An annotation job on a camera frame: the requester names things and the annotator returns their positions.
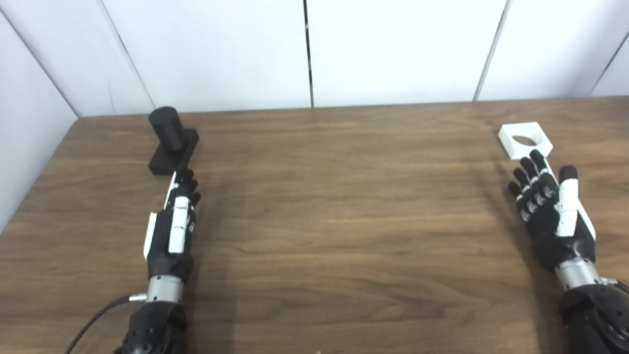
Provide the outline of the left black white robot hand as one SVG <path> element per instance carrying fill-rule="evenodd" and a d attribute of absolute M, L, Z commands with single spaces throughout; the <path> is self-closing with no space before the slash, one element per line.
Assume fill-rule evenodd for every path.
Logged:
<path fill-rule="evenodd" d="M 186 283 L 195 260 L 191 254 L 200 201 L 193 170 L 184 167 L 172 175 L 164 208 L 149 215 L 143 255 L 148 279 L 175 276 Z"/>

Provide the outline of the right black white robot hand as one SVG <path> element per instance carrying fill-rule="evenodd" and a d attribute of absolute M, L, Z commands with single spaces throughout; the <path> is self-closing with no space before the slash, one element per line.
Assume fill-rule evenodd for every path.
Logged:
<path fill-rule="evenodd" d="M 520 160 L 508 184 L 517 214 L 525 224 L 533 255 L 548 271 L 572 259 L 596 261 L 596 233 L 579 199 L 575 166 L 555 174 L 535 149 Z"/>

